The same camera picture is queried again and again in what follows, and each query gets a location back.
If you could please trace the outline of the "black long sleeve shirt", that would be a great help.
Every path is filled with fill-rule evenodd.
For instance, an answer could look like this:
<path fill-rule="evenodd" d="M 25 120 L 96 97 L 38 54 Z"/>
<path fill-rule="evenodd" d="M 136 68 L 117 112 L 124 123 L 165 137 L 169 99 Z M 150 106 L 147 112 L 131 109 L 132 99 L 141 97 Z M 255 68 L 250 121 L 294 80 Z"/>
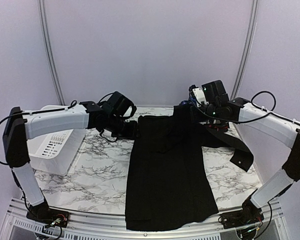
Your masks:
<path fill-rule="evenodd" d="M 130 154 L 125 222 L 131 231 L 170 231 L 218 213 L 204 168 L 203 147 L 233 148 L 231 162 L 247 171 L 250 149 L 238 138 L 191 120 L 190 104 L 171 116 L 138 118 Z"/>

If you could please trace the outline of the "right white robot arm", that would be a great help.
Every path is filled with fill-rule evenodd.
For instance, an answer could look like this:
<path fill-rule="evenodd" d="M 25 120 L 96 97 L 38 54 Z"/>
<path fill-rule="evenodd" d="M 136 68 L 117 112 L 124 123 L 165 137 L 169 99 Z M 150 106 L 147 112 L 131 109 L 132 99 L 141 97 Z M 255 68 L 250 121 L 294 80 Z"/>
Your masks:
<path fill-rule="evenodd" d="M 248 224 L 260 209 L 272 199 L 285 193 L 300 181 L 300 121 L 289 119 L 256 105 L 252 99 L 242 97 L 229 99 L 221 80 L 195 85 L 189 88 L 189 101 L 204 124 L 233 123 L 244 125 L 278 141 L 290 150 L 281 168 L 257 189 L 246 201 L 248 204 L 238 212 L 237 219 Z"/>

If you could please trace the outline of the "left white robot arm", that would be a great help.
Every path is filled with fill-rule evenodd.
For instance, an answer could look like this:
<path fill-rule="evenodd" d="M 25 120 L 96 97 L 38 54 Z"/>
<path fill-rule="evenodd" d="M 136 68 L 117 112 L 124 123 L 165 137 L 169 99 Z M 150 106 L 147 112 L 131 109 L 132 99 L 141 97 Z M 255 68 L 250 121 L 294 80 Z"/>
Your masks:
<path fill-rule="evenodd" d="M 29 203 L 29 214 L 41 222 L 50 222 L 54 215 L 35 170 L 66 175 L 86 130 L 96 129 L 100 134 L 109 131 L 116 139 L 135 138 L 137 122 L 130 120 L 137 110 L 135 104 L 118 91 L 107 97 L 99 102 L 47 105 L 40 110 L 14 107 L 4 119 L 6 163 Z"/>

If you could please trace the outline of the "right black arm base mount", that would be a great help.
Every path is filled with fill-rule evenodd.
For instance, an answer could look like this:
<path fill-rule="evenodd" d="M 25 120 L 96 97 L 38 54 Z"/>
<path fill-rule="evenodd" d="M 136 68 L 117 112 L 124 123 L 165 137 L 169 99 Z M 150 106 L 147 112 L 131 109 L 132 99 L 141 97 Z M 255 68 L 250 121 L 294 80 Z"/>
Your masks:
<path fill-rule="evenodd" d="M 224 212 L 220 215 L 218 221 L 223 225 L 224 229 L 230 229 L 261 223 L 264 219 L 264 215 L 260 209 L 254 211 L 251 207 L 248 207 L 241 210 Z"/>

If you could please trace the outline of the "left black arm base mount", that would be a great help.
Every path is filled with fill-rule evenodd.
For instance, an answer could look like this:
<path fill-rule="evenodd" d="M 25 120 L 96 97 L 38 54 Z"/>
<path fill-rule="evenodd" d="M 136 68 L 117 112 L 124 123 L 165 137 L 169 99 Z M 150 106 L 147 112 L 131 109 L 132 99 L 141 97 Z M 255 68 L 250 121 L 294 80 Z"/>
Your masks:
<path fill-rule="evenodd" d="M 27 212 L 26 218 L 45 224 L 47 227 L 62 227 L 65 228 L 68 225 L 70 213 L 53 208 L 35 207 Z"/>

